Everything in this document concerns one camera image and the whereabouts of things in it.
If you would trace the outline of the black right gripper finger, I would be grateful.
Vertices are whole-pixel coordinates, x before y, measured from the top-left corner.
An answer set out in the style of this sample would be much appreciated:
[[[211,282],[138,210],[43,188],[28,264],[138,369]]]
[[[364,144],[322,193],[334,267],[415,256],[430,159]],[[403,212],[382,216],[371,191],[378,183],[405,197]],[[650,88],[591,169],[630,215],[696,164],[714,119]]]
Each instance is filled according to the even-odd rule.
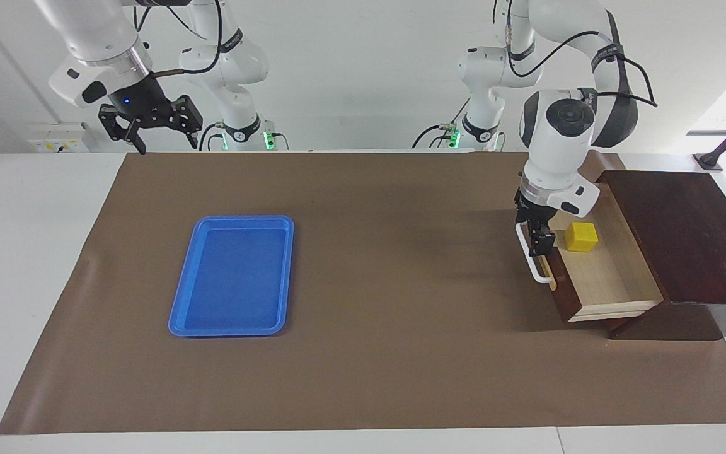
[[[171,102],[171,129],[181,132],[192,149],[198,149],[200,132],[204,129],[204,118],[189,95],[182,95]]]
[[[105,131],[113,141],[123,141],[133,146],[139,155],[146,155],[147,147],[139,130],[144,126],[139,116],[127,116],[127,125],[121,125],[119,119],[123,115],[116,107],[100,107],[99,120]]]

